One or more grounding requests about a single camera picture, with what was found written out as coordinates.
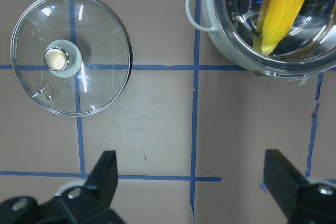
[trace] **blue tape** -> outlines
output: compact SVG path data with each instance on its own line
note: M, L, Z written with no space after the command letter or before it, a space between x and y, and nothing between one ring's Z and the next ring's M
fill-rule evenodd
M78 136L78 151L79 151L79 166L80 174L82 178L85 177L85 158L84 158L84 141L83 141L83 129L82 118L77 118L77 136Z
M19 70L40 70L40 71L46 71L48 70L47 66L34 66L34 65L20 65Z
M194 70L193 65L174 65L174 66L165 66L165 65L132 65L134 70Z
M12 65L0 65L0 69L12 69Z
M12 69L12 65L0 65L0 69ZM41 70L46 71L48 68L46 66L34 66L34 65L20 65L20 70ZM128 69L127 64L87 64L85 65L85 69L89 70L110 70L110 69ZM246 71L246 69L241 68L239 66L230 66L230 65L173 65L173 66L165 66L165 65L142 65L138 64L132 65L132 69L134 70L200 70L200 71Z
M196 0L195 21L201 22L201 0ZM200 65L199 45L201 33L195 29L194 44L194 91L193 91L193 111L192 111L192 139L191 139L191 172L190 172L190 206L195 212L195 186L196 186L196 147L197 147L197 113L198 113L198 77Z
M315 101L320 99L321 86L323 83L323 73L320 73L317 78L316 92L315 92Z
M44 172L15 172L0 171L5 176L32 176L32 177L62 177L62 178L87 178L89 174L82 173L44 173ZM119 179L125 180L164 180L164 181L190 181L189 176L153 176L153 175L118 175ZM196 181L221 182L223 178L218 177L196 177Z
M0 175L7 175L7 176L31 176L31 177L82 178L82 175L81 174L77 174L77 173L44 173L44 172L0 171Z
M336 184L336 179L327 179L327 181L332 183L332 184Z
M307 156L307 170L305 174L306 177L310 176L310 171L311 171L311 160L312 160L312 155L313 155L313 150L314 150L319 108L320 108L320 104L317 103L314 115L312 117L312 122L311 122L310 141L309 141L308 156Z
M195 181L201 181L201 182L222 182L223 178L220 178L220 177L195 177Z
M261 183L260 186L261 186L262 190L264 191L264 193L267 194L267 186L266 186L266 184L265 183Z
M71 42L75 45L77 44L76 39L76 25L75 25L75 3L74 0L69 0L69 19L70 19L70 38ZM81 71L79 71L75 79L75 97L76 97L76 112L81 113L80 108L80 78ZM85 158L84 158L84 142L83 142L83 128L82 128L82 118L77 118L77 136L78 136L78 151L79 151L79 166L80 166L80 176L85 178Z
M212 70L212 71L246 71L246 69L239 67L239 66L231 66L231 65L224 65L224 66L214 66L214 65L201 65L199 67L200 70Z

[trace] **table surface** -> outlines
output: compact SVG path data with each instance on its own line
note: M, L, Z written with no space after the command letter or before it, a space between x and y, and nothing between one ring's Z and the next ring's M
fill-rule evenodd
M27 96L10 61L13 29L34 1L1 0L0 201L42 203L86 178L104 150L117 151L112 208L127 223L191 223L191 209L197 224L286 223L260 185L267 148L307 176L336 179L334 71L300 87L259 78L194 30L185 0L97 0L129 34L129 82L97 114L55 115Z

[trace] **baby corn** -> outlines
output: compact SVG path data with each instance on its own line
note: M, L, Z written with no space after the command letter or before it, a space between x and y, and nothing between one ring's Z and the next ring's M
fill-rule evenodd
M305 0L270 0L262 31L261 53L269 55L289 32Z

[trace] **pot handle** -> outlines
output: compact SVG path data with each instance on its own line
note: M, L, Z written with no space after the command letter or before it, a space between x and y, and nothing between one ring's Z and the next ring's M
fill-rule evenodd
M215 33L218 31L218 29L214 26L211 27L203 27L200 26L195 19L193 18L191 11L190 11L190 0L185 1L185 11L187 14L187 17L189 19L189 22L192 24L193 27L195 27L197 30L204 31L206 33Z

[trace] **stainless steel pot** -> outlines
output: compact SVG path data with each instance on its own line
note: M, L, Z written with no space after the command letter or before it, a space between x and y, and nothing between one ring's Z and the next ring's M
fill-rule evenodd
M253 48L256 20L263 0L202 0L205 27L186 13L191 24L209 34L231 62L260 76L299 80L336 66L335 0L305 0L288 35L270 56Z

